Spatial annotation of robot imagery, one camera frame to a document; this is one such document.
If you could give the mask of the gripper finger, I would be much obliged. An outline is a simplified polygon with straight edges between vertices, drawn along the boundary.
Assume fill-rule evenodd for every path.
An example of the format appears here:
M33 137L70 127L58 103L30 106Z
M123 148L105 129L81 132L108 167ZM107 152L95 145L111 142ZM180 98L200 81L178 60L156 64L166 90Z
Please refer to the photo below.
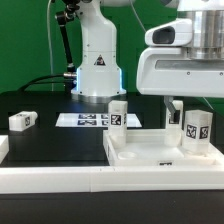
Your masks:
M165 96L164 97L164 104L168 111L170 112L170 122L171 123L178 123L180 121L180 111L177 110L173 104L173 97L172 96Z

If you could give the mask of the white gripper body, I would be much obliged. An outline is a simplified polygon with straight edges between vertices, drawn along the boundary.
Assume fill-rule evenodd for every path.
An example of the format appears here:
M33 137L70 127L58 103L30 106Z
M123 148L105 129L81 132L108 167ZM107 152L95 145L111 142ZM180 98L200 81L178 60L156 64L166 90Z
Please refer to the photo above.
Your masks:
M149 29L136 86L144 95L224 98L224 60L189 58L192 21L176 19Z

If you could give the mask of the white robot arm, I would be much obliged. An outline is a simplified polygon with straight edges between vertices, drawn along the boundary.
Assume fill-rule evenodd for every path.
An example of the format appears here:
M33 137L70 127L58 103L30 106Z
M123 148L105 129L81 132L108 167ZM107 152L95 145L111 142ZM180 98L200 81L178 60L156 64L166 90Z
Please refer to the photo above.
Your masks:
M116 63L116 27L102 6L121 7L135 0L81 0L67 18L82 29L82 63L75 97L88 100L123 95L122 72ZM160 0L177 10L177 18L145 33L136 86L145 95L162 95L174 112L175 96L224 98L224 0Z

